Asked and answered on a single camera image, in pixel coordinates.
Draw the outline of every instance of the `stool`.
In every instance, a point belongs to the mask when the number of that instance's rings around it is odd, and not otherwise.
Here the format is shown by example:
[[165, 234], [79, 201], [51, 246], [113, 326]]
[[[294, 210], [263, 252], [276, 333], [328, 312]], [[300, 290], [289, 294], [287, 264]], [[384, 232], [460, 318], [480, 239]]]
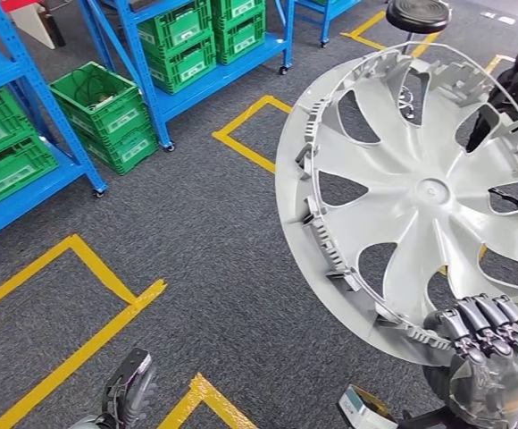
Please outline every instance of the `stool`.
[[[388, 22], [408, 32], [407, 42], [412, 40], [414, 34], [442, 31], [450, 23], [451, 17], [448, 5], [439, 0], [390, 0], [386, 11]], [[405, 55], [409, 47], [404, 46], [402, 53]], [[413, 101], [411, 91], [402, 87], [399, 106], [406, 119], [414, 118]]]

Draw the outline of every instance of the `blue shelf frame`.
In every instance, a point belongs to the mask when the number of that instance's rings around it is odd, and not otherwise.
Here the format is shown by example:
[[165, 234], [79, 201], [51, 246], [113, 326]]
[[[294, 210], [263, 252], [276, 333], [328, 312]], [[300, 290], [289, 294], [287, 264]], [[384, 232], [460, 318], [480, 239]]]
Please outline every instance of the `blue shelf frame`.
[[[0, 230], [81, 176], [87, 177], [94, 191], [104, 192], [106, 184], [1, 8], [0, 40], [10, 55], [7, 58], [0, 54], [0, 87], [8, 86], [58, 164], [51, 172], [0, 201]], [[41, 116], [37, 101], [47, 111], [70, 152], [57, 146]]]
[[325, 4], [318, 4], [313, 0], [294, 0], [294, 2], [310, 11], [322, 15], [321, 21], [316, 21], [310, 16], [301, 13], [297, 13], [297, 18], [301, 21], [320, 26], [319, 41], [320, 41], [322, 47], [325, 47], [328, 43], [328, 28], [331, 26], [331, 21], [339, 16], [340, 13], [344, 13], [350, 9], [355, 4], [360, 3], [360, 0], [326, 0]]
[[142, 96], [148, 107], [150, 118], [160, 144], [167, 150], [173, 149], [174, 145], [168, 134], [165, 122], [279, 53], [282, 53], [281, 74], [291, 67], [294, 0], [287, 0], [284, 7], [281, 4], [281, 0], [274, 0], [281, 19], [282, 37], [267, 33], [264, 43], [233, 63], [218, 64], [204, 78], [196, 80], [177, 94], [169, 95], [155, 87], [152, 82], [136, 26], [140, 22], [186, 4], [189, 0], [159, 0], [137, 11], [131, 10], [128, 0], [103, 1], [117, 11], [123, 34], [128, 42], [131, 60], [106, 20], [97, 0], [78, 0], [78, 4], [100, 56], [101, 62], [107, 69], [114, 71], [113, 63], [105, 42], [104, 36], [106, 36], [114, 46], [132, 79], [142, 91]]

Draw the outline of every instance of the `black stool seat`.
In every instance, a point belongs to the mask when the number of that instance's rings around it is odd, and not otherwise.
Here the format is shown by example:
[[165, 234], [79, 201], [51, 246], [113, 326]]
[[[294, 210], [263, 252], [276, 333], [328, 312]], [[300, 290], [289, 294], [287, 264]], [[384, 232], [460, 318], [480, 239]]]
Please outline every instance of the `black stool seat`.
[[450, 9], [438, 0], [390, 0], [386, 18], [408, 33], [437, 33], [450, 23]]

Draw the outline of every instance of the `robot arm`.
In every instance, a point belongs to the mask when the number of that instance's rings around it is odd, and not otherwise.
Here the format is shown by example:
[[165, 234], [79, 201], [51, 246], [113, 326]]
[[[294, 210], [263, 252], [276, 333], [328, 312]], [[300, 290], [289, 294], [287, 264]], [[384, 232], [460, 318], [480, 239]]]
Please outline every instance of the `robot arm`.
[[518, 307], [507, 296], [458, 300], [424, 321], [451, 341], [449, 368], [425, 368], [430, 386], [470, 425], [514, 428], [518, 423]]
[[69, 429], [130, 429], [144, 417], [155, 372], [147, 351], [134, 348], [106, 384], [100, 416], [87, 416]]

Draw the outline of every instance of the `shelf caster wheel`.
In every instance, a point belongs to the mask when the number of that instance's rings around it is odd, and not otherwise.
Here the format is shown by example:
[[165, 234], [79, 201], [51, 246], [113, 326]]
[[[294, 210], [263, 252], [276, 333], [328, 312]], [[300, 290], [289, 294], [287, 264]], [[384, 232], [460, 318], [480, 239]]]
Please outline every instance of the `shelf caster wheel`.
[[175, 149], [175, 145], [174, 144], [174, 142], [172, 140], [170, 140], [170, 146], [164, 147], [164, 150], [165, 150], [166, 152], [174, 152], [174, 149]]

